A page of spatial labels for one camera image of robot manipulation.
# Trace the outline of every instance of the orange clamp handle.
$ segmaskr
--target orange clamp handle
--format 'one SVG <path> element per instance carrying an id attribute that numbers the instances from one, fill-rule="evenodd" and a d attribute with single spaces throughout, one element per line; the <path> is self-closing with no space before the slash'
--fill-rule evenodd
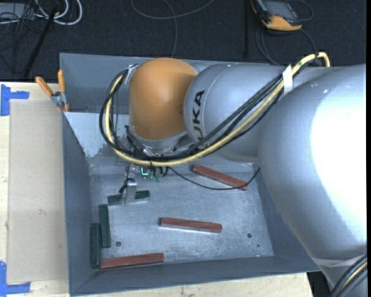
<path id="1" fill-rule="evenodd" d="M 63 77 L 63 71 L 62 69 L 58 70 L 58 83 L 59 83 L 59 90 L 63 93 L 66 91 L 66 83 L 64 81 Z M 69 111 L 70 110 L 70 104 L 64 105 L 64 111 Z"/>
<path id="2" fill-rule="evenodd" d="M 44 90 L 44 92 L 48 95 L 51 96 L 54 92 L 52 89 L 49 87 L 49 85 L 45 82 L 44 79 L 42 79 L 40 76 L 36 77 L 36 83 L 38 83 L 41 87 L 41 89 Z"/>

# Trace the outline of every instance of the green block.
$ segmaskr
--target green block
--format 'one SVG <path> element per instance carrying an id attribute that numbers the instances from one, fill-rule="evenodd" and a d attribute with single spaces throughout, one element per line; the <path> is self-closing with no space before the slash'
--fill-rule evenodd
<path id="1" fill-rule="evenodd" d="M 101 244 L 103 248 L 111 247 L 109 209 L 106 204 L 99 205 Z"/>
<path id="2" fill-rule="evenodd" d="M 100 268 L 101 263 L 101 231 L 99 223 L 90 226 L 90 264 L 93 269 Z"/>
<path id="3" fill-rule="evenodd" d="M 109 205 L 119 205 L 121 204 L 122 194 L 112 195 L 107 197 Z"/>
<path id="4" fill-rule="evenodd" d="M 150 191 L 137 191 L 135 200 L 142 200 L 150 197 Z"/>

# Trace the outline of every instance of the blue tape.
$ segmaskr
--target blue tape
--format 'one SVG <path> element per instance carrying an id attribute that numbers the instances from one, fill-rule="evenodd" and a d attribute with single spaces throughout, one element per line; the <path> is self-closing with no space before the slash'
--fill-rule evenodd
<path id="1" fill-rule="evenodd" d="M 10 114 L 10 99 L 28 99 L 28 92 L 11 92 L 11 88 L 1 84 L 0 96 L 0 115 L 8 116 Z"/>
<path id="2" fill-rule="evenodd" d="M 7 294 L 21 294 L 30 291 L 30 282 L 19 285 L 7 285 L 7 264 L 0 261 L 0 297 Z"/>

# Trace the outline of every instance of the black floor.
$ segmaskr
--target black floor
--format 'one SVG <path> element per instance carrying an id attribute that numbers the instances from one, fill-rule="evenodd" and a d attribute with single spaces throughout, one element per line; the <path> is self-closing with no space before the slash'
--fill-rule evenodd
<path id="1" fill-rule="evenodd" d="M 33 0 L 0 0 L 27 3 L 36 10 Z M 264 33 L 263 40 L 271 62 L 292 64 L 299 58 L 322 50 L 332 66 L 366 62 L 367 0 L 293 0 L 292 6 L 303 22 L 302 31 L 274 36 Z M 55 0 L 39 0 L 47 11 Z M 260 51 L 256 39 L 260 22 L 253 14 L 247 18 L 245 37 L 244 0 L 80 0 L 82 19 L 75 25 L 53 24 L 28 72 L 33 50 L 38 44 L 46 19 L 20 20 L 0 24 L 0 81 L 34 80 L 36 75 L 47 82 L 57 81 L 60 53 L 102 54 L 115 56 L 172 56 L 180 59 L 214 61 L 270 62 Z M 69 0 L 63 22 L 79 15 L 77 3 Z M 152 17 L 184 16 L 175 19 Z M 309 274 L 315 297 L 328 293 L 320 272 Z"/>

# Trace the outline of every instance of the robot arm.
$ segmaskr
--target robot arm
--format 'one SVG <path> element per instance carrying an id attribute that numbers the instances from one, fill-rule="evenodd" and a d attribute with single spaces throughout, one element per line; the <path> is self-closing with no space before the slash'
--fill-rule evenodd
<path id="1" fill-rule="evenodd" d="M 326 67 L 308 67 L 316 58 Z M 100 114 L 103 135 L 121 158 L 160 168 L 213 152 L 223 161 L 257 162 L 278 211 L 333 296 L 350 288 L 348 296 L 364 295 L 365 65 L 330 67 L 324 53 L 287 70 L 158 58 L 126 74 L 113 81 Z M 123 80 L 129 80 L 130 121 L 127 135 L 116 138 L 109 112 Z"/>

